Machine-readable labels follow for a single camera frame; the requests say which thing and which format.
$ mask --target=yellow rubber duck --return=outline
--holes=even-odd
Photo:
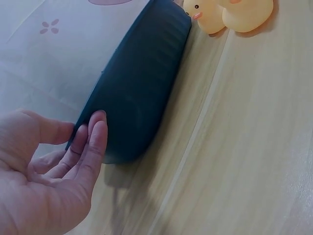
[[[192,19],[198,20],[200,29],[207,34],[214,34],[225,28],[223,8],[216,0],[185,0],[183,9]]]
[[[250,32],[262,25],[272,14],[273,0],[218,0],[224,8],[223,22],[236,32]]]

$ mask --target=wooden table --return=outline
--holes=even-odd
[[[275,4],[247,35],[194,25],[155,142],[69,234],[313,234],[313,3]]]

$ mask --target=flower print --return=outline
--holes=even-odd
[[[51,26],[55,26],[59,22],[59,19],[55,19],[54,21],[51,22]],[[40,34],[47,33],[49,31],[50,25],[47,22],[42,23],[44,29],[40,30]],[[54,34],[57,34],[59,32],[58,28],[52,27],[51,32]]]
[[[99,5],[99,6],[110,6],[110,5],[119,5],[127,3],[132,0],[89,0],[90,3]]]

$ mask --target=fingernail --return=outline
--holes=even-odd
[[[107,113],[106,113],[106,111],[104,111],[104,110],[102,110],[102,109],[100,109],[99,111],[103,112],[103,113],[104,113],[104,115],[107,117]]]

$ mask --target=rubber case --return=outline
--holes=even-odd
[[[172,0],[151,0],[102,71],[67,143],[97,110],[105,110],[105,164],[143,156],[158,130],[175,81],[191,18]]]

